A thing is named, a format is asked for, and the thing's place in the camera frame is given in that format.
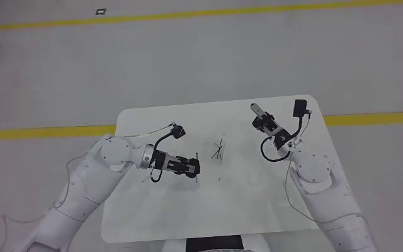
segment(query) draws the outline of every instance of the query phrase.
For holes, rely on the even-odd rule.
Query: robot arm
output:
[[[200,173],[197,159],[174,157],[157,150],[158,143],[169,136],[178,139],[184,135],[183,128],[173,124],[171,132],[154,146],[141,147],[136,147],[128,137],[104,135],[70,175],[55,207],[13,251],[67,251],[84,221],[111,195],[133,164],[140,169],[166,170],[195,178]],[[111,165],[123,167],[113,171]]]
[[[301,129],[302,117],[307,113],[310,116],[310,111],[306,110],[306,101],[296,100],[295,102],[293,116],[298,117],[300,123],[297,132],[292,135],[275,122],[274,116],[264,112],[257,104],[252,104],[251,109],[257,115],[253,126],[269,138],[274,138],[274,145],[282,158],[268,159],[264,155],[263,145],[261,146],[262,154],[269,161],[294,162],[295,168],[289,168],[290,176],[312,218],[293,205],[292,207],[314,221],[336,251],[377,251],[368,223],[348,186],[343,168],[332,164],[326,155],[298,148],[301,140],[297,144],[292,141]],[[331,185],[319,192],[309,192],[304,187],[304,184],[319,184],[328,179],[331,180]]]

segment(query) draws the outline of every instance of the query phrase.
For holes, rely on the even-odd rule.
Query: yellow floor line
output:
[[[328,127],[398,124],[403,123],[403,112],[358,115],[327,115],[324,116],[324,120]],[[106,133],[114,134],[115,129],[115,125],[8,129],[0,130],[0,140],[54,137],[98,137],[105,135]]]
[[[403,0],[352,0],[352,1],[341,1],[335,3],[312,3],[312,4],[285,5],[285,6],[258,6],[258,7],[240,8],[240,9],[185,11],[175,13],[149,14],[142,16],[110,16],[103,18],[88,18],[78,20],[55,20],[55,21],[33,22],[33,23],[11,23],[11,24],[0,24],[0,30],[43,28],[52,26],[77,26],[77,25],[95,25],[95,24],[107,24],[107,23],[125,23],[133,21],[171,20],[177,18],[196,18],[202,16],[228,16],[237,14],[272,13],[272,12],[301,11],[301,10],[315,10],[315,9],[355,8],[355,7],[379,6],[386,4],[403,4]]]

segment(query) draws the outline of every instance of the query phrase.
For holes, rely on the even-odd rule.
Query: black cable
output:
[[[161,137],[160,139],[158,139],[157,142],[154,144],[154,150],[153,150],[153,152],[152,152],[152,156],[151,156],[151,161],[150,161],[150,164],[149,164],[149,168],[151,167],[151,164],[152,164],[152,163],[155,161],[155,159],[156,159],[155,153],[156,153],[156,151],[157,151],[157,146],[158,146],[158,144],[159,144],[162,140],[164,140],[164,139],[166,139],[166,138],[168,138],[168,137],[170,137],[170,136],[172,136],[172,132],[170,132],[170,133],[164,135],[163,137]],[[154,169],[152,169],[151,172],[150,172],[150,175],[151,175],[150,179],[151,179],[151,181],[153,181],[154,183],[157,183],[157,182],[161,179],[162,170],[160,170],[158,179],[156,179],[156,180],[152,177],[152,172],[153,172],[153,170],[154,170]]]
[[[301,131],[301,128],[302,128],[302,117],[299,117],[299,121],[298,121],[298,129],[297,129],[297,131],[296,132],[294,132],[294,134],[292,134],[291,135],[291,139],[293,139],[294,137],[296,137],[299,133],[300,133],[300,131]]]
[[[285,154],[285,156],[283,156],[283,157],[281,157],[281,158],[279,158],[279,159],[270,159],[270,158],[268,158],[268,157],[266,156],[266,154],[264,153],[264,151],[263,151],[263,146],[264,146],[264,143],[265,143],[267,140],[269,140],[269,139],[271,139],[271,137],[265,138],[265,139],[262,141],[262,143],[260,144],[260,151],[262,152],[262,156],[265,158],[265,160],[270,161],[270,162],[280,162],[280,161],[283,161],[284,159],[286,159],[286,158],[289,157],[289,155],[291,154],[290,151],[288,151],[287,154]]]
[[[151,179],[151,181],[153,181],[154,183],[157,183],[157,182],[161,179],[161,176],[162,176],[162,170],[160,170],[160,172],[159,172],[158,179],[155,180],[155,179],[152,177],[152,171],[151,171],[151,177],[150,177],[150,179]]]

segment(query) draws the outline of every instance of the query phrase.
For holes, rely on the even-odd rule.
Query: black square marker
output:
[[[95,12],[95,15],[105,15],[106,14],[106,9],[97,9]]]

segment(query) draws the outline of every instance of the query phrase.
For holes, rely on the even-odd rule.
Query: white table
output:
[[[249,106],[257,103],[292,133],[298,125],[298,119],[292,117],[295,99],[306,99],[308,109],[313,111],[303,137],[305,146],[326,151],[339,163],[319,106],[307,95],[121,112],[116,135],[142,135],[171,122],[182,125],[186,135],[162,141],[159,149],[186,158],[194,158],[198,152],[201,173],[195,183],[185,175],[165,171],[161,181],[153,183],[150,179],[143,182],[148,170],[132,168],[105,202],[103,239],[124,243],[317,229],[289,206],[283,188],[288,163],[263,159],[259,146],[266,136],[251,124],[255,114]],[[150,143],[166,133],[150,135]],[[212,162],[211,150],[206,147],[221,137],[225,149],[219,164]],[[267,147],[266,153],[276,157],[273,149]],[[292,182],[289,185],[291,201],[307,212]]]

